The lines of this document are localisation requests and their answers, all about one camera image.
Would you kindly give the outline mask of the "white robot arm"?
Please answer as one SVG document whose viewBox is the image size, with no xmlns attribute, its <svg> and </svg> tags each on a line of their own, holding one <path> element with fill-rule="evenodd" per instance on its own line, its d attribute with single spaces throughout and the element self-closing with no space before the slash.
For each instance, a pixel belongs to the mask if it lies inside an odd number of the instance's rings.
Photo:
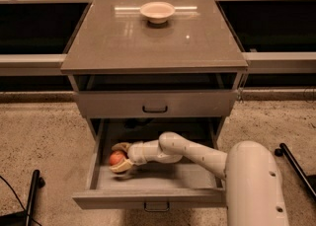
<svg viewBox="0 0 316 226">
<path fill-rule="evenodd" d="M 254 141 L 242 141 L 224 153 L 164 132 L 148 142 L 112 147 L 114 173 L 149 162 L 176 163 L 188 158 L 225 181 L 228 226 L 289 226 L 282 177 L 272 153 Z"/>
</svg>

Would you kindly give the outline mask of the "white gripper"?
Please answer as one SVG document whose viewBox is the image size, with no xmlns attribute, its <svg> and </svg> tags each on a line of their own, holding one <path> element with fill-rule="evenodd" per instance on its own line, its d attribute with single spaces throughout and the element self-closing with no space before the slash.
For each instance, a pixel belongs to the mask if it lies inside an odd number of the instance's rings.
<svg viewBox="0 0 316 226">
<path fill-rule="evenodd" d="M 110 170 L 115 174 L 128 171 L 133 164 L 140 166 L 147 163 L 143 152 L 143 142 L 130 144 L 128 142 L 120 142 L 112 146 L 113 151 L 123 151 L 127 153 L 128 159 L 121 158 L 119 161 L 110 162 Z"/>
</svg>

